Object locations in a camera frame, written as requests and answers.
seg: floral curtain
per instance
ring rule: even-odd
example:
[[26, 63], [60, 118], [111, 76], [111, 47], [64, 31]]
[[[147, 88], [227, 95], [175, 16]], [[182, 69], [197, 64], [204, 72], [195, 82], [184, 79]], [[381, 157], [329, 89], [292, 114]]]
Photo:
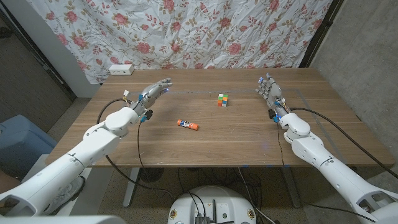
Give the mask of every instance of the floral curtain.
[[135, 69], [298, 67], [332, 0], [28, 0], [90, 83]]

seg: blue connector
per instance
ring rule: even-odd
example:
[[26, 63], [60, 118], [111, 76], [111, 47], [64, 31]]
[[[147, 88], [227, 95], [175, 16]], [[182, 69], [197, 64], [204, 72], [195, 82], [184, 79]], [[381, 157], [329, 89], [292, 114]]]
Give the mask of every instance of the blue connector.
[[147, 120], [147, 116], [143, 116], [142, 118], [141, 118], [141, 122], [143, 123], [143, 122], [145, 122]]

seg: white power strip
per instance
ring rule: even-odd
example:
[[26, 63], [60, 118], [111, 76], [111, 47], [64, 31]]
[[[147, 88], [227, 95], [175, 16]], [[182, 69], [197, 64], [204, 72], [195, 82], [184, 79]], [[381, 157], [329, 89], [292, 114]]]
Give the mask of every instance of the white power strip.
[[112, 65], [109, 71], [111, 75], [131, 75], [134, 67], [132, 65]]

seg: glue stick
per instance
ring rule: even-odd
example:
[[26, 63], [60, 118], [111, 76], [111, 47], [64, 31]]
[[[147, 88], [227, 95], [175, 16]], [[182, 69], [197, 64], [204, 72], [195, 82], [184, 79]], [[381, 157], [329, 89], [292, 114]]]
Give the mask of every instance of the glue stick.
[[190, 128], [190, 129], [194, 129], [196, 131], [198, 131], [198, 125], [188, 122], [188, 121], [182, 121], [182, 120], [178, 120], [177, 124], [181, 127], [186, 127], [186, 128]]

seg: table leg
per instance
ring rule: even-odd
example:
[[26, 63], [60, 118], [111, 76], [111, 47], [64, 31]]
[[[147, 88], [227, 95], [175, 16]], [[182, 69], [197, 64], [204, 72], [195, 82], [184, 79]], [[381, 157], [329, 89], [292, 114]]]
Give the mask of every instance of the table leg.
[[[139, 174], [139, 168], [132, 168], [130, 173], [130, 179], [138, 181], [138, 174]], [[136, 184], [129, 181], [129, 183], [127, 184], [126, 194], [124, 194], [124, 200], [123, 200], [123, 206], [125, 208], [130, 207], [135, 189], [136, 189]]]
[[297, 193], [296, 184], [294, 182], [292, 170], [289, 167], [281, 167], [284, 175], [287, 190], [289, 191], [290, 198], [292, 199], [292, 205], [295, 208], [300, 208], [301, 203], [299, 200], [299, 194]]

